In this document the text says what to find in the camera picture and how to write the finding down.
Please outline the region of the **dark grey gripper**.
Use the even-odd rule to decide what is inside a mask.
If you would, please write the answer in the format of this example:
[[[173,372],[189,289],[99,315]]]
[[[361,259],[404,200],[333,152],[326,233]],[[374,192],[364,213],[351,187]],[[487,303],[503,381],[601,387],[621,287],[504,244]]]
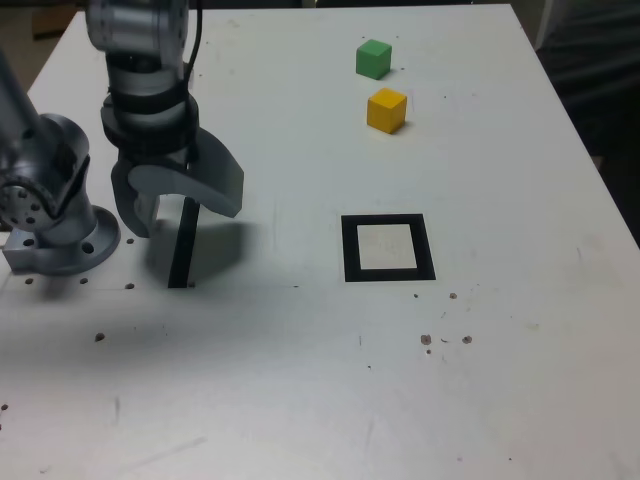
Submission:
[[[225,145],[202,128],[190,149],[158,155],[120,150],[111,182],[121,220],[140,238],[151,237],[160,195],[192,198],[228,218],[242,209],[244,171]]]

